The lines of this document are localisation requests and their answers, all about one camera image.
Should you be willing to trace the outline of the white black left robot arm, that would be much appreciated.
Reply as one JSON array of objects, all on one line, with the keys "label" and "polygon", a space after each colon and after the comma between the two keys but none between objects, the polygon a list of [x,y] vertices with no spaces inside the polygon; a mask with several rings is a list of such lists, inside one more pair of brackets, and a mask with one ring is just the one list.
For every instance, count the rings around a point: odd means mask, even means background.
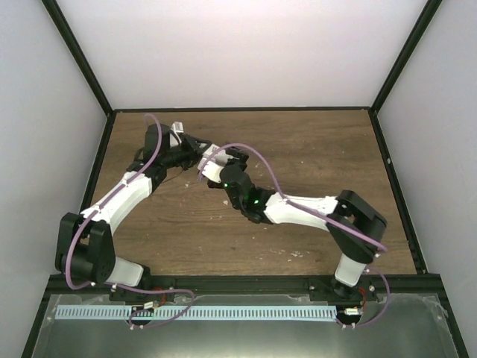
[{"label": "white black left robot arm", "polygon": [[197,165],[212,143],[185,134],[181,122],[150,125],[120,181],[91,207],[60,220],[55,267],[68,286],[82,289],[97,283],[126,286],[135,301],[152,292],[146,267],[117,257],[113,235],[122,221],[166,179],[171,168]]}]

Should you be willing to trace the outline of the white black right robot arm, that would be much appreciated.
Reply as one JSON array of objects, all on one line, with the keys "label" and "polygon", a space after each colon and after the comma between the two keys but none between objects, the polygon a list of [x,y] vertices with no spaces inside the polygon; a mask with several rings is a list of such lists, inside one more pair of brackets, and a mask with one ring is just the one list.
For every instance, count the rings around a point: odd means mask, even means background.
[{"label": "white black right robot arm", "polygon": [[386,250],[381,243],[386,219],[351,190],[310,198],[286,195],[278,183],[272,189],[256,186],[245,171],[249,150],[239,143],[211,145],[198,164],[199,175],[209,186],[224,189],[232,207],[255,224],[298,224],[329,232],[341,250],[332,294],[349,300],[364,270]]}]

